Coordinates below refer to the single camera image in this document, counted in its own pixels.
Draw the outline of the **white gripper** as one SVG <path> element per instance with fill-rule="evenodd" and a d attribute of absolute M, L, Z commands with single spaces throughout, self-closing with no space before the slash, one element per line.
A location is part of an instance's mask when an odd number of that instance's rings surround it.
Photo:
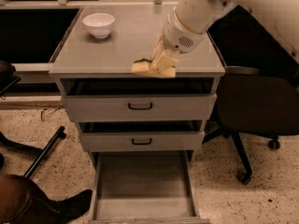
<path fill-rule="evenodd" d="M 203 40 L 205 25 L 197 13 L 180 12 L 174 7 L 164 23 L 163 35 L 160 35 L 151 53 L 149 65 L 151 71 L 162 72 L 178 63 L 179 53 L 189 53 Z"/>

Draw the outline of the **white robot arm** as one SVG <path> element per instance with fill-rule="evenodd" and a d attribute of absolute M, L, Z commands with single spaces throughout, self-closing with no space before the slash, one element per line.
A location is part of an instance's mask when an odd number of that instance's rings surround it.
<path fill-rule="evenodd" d="M 162 71 L 193 51 L 217 20 L 240 6 L 295 60 L 299 53 L 299 0 L 179 0 L 164 23 L 150 69 Z"/>

